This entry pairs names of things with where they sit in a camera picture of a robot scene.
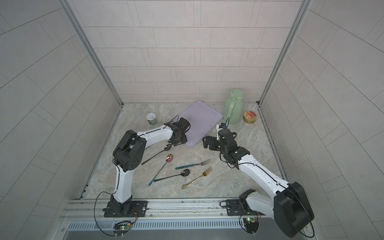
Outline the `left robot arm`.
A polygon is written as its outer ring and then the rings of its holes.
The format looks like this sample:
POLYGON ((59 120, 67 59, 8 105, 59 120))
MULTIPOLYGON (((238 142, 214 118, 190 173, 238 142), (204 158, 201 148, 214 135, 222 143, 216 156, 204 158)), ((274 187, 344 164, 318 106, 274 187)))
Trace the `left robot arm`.
POLYGON ((186 119, 180 118, 176 122, 170 121, 150 131, 129 130, 124 134, 113 152, 117 176, 115 192, 111 195, 107 212, 121 216, 127 216, 131 212, 134 170, 142 162, 145 149, 165 140, 173 146, 185 144, 190 126, 186 119))

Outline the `black glossy spoon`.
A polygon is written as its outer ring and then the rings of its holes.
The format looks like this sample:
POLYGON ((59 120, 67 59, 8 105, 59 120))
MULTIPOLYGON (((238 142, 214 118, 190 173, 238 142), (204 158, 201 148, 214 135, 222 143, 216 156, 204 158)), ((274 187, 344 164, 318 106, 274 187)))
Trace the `black glossy spoon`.
POLYGON ((184 169, 180 174, 169 176, 169 177, 165 177, 165 178, 155 179, 154 182, 158 182, 158 181, 161 181, 161 180, 165 180, 165 179, 169 179, 169 178, 173 178, 173 177, 177 177, 177 176, 187 177, 189 174, 190 174, 190 170, 189 169, 184 169))

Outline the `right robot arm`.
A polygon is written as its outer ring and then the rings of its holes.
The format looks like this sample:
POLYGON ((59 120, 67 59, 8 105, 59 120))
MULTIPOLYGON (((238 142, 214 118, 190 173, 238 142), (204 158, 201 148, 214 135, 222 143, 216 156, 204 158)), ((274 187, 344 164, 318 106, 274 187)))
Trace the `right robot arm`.
POLYGON ((280 230, 295 237, 314 220, 314 212, 302 185, 289 183, 259 163, 244 147, 237 145, 229 129, 219 129, 216 137, 202 139, 205 149, 218 151, 226 163, 252 178, 267 196, 249 189, 240 197, 244 213, 260 212, 275 220, 280 230))

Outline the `teal handled fork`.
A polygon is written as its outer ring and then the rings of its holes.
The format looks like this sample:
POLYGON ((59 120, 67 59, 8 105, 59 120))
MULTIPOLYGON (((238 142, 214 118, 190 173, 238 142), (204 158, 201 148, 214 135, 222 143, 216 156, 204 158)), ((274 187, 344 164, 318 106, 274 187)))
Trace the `teal handled fork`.
POLYGON ((176 167, 175 169, 180 170, 180 169, 186 169, 186 168, 195 167, 195 166, 205 166, 205 165, 209 164, 210 162, 211 162, 211 159, 208 159, 208 160, 205 160, 201 163, 180 166, 180 167, 176 167))

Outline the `lilac plastic tray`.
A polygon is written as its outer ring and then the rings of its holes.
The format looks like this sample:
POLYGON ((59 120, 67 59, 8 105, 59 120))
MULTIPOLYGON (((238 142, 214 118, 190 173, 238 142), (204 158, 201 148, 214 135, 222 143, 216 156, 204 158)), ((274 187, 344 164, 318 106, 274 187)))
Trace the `lilac plastic tray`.
POLYGON ((187 142, 185 143, 189 148, 194 147, 223 118, 220 112, 202 101, 196 101, 179 116, 186 119, 191 125, 186 132, 187 142))

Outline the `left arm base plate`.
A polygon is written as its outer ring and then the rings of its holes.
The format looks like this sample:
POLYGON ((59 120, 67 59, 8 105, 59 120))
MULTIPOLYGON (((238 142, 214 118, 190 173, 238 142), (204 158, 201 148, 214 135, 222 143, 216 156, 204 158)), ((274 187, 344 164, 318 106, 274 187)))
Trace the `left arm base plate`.
POLYGON ((144 217, 146 215, 148 201, 128 201, 120 204, 113 200, 109 201, 107 207, 103 209, 105 218, 128 218, 144 217))

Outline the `rainbow iridescent spoon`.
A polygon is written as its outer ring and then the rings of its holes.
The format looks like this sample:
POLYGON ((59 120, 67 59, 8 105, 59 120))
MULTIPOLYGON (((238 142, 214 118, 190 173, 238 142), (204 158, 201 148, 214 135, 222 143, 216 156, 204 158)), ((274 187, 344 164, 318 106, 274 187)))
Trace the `rainbow iridescent spoon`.
POLYGON ((168 155, 167 155, 165 164, 160 168, 160 170, 157 172, 157 174, 154 176, 154 178, 151 180, 151 182, 148 184, 148 186, 151 186, 151 185, 153 184, 153 182, 154 182, 155 179, 158 177, 158 175, 160 174, 160 172, 162 171, 162 169, 163 169, 168 163, 170 163, 170 162, 173 160, 173 158, 174 158, 173 154, 168 154, 168 155))

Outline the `gold ornate fork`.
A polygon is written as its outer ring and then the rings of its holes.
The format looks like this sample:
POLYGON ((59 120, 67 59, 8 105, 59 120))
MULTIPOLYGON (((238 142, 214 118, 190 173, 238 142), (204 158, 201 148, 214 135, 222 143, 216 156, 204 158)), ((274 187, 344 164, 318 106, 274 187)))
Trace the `gold ornate fork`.
POLYGON ((199 177, 197 177, 196 179, 192 180, 191 182, 189 182, 187 184, 182 185, 182 189, 185 190, 186 188, 188 188, 191 184, 193 184, 194 182, 196 182, 200 178, 208 176, 212 171, 213 171, 213 168, 209 167, 199 177))

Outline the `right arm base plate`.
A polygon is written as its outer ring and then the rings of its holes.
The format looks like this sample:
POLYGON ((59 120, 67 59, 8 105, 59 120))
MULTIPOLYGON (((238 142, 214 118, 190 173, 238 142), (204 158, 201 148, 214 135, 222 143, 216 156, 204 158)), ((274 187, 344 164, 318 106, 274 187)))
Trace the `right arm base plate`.
POLYGON ((256 216, 257 211, 253 211, 247 205, 245 200, 240 199, 227 199, 220 202, 220 206, 227 211, 228 216, 240 216, 240 215, 251 215, 256 216))

